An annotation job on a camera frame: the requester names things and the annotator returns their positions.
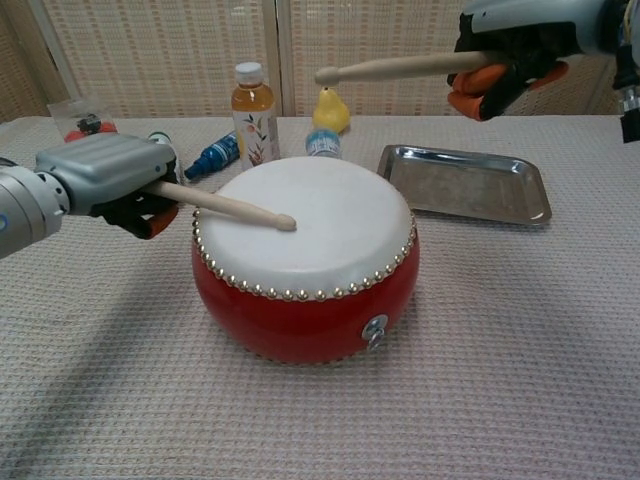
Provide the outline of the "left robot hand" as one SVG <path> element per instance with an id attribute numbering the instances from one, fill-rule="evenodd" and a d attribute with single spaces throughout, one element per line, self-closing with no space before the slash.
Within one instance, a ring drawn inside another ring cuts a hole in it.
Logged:
<path id="1" fill-rule="evenodd" d="M 58 180 L 71 215 L 102 217 L 149 240 L 176 218 L 178 202 L 145 193 L 158 180 L 178 184 L 177 154 L 167 143 L 120 133 L 99 133 L 36 155 L 37 173 Z"/>

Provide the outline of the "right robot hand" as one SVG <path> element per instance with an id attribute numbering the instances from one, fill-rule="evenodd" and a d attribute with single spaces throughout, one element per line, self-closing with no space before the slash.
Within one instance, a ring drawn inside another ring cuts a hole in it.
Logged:
<path id="1" fill-rule="evenodd" d="M 471 1 L 459 16 L 457 52 L 502 58 L 450 74 L 450 105 L 476 121 L 505 113 L 530 90 L 560 79 L 574 55 L 615 52 L 624 1 Z"/>

